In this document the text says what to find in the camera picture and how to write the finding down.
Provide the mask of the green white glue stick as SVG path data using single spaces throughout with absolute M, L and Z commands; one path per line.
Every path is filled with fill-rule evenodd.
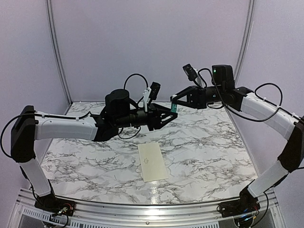
M 173 103 L 173 98 L 175 98 L 177 95 L 171 96 L 171 112 L 176 113 L 177 112 L 177 104 Z

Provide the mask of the cream paper envelope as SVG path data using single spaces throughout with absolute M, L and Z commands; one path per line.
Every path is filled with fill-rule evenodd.
M 144 182 L 159 181 L 168 178 L 158 142 L 139 144 L 138 152 Z

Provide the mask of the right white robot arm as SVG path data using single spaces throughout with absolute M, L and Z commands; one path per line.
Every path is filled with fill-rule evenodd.
M 288 174 L 302 169 L 304 159 L 304 119 L 283 109 L 246 87 L 235 87 L 230 65 L 213 65 L 209 70 L 211 86 L 189 86 L 171 96 L 173 104 L 194 109 L 205 109 L 211 103 L 221 102 L 231 113 L 248 121 L 265 123 L 287 140 L 275 163 L 239 194 L 235 208 L 245 213 L 259 195 L 278 185 Z

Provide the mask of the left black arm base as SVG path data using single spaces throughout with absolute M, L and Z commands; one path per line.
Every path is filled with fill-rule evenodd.
M 35 208 L 52 212 L 53 217 L 59 215 L 73 216 L 76 203 L 72 200 L 61 199 L 56 197 L 50 181 L 48 182 L 51 189 L 50 194 L 42 197 L 37 195 L 35 193 L 35 190 L 33 189 L 33 186 L 31 186 L 32 194 L 35 198 Z

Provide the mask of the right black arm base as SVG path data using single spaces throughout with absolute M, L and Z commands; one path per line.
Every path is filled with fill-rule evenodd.
M 246 186 L 240 193 L 239 199 L 219 203 L 217 211 L 223 218 L 238 216 L 249 212 L 260 210 L 260 204 L 257 197 L 253 197 Z

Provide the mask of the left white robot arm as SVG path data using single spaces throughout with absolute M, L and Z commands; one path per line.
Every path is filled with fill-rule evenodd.
M 159 130 L 178 115 L 152 103 L 155 97 L 150 92 L 150 88 L 145 89 L 140 107 L 126 89 L 113 90 L 105 97 L 101 113 L 83 116 L 47 114 L 27 105 L 21 114 L 9 120 L 8 123 L 14 124 L 10 132 L 10 153 L 3 153 L 19 164 L 42 205 L 56 211 L 60 201 L 36 159 L 35 141 L 65 138 L 106 142 L 118 136 L 120 128 L 147 126 L 149 131 Z

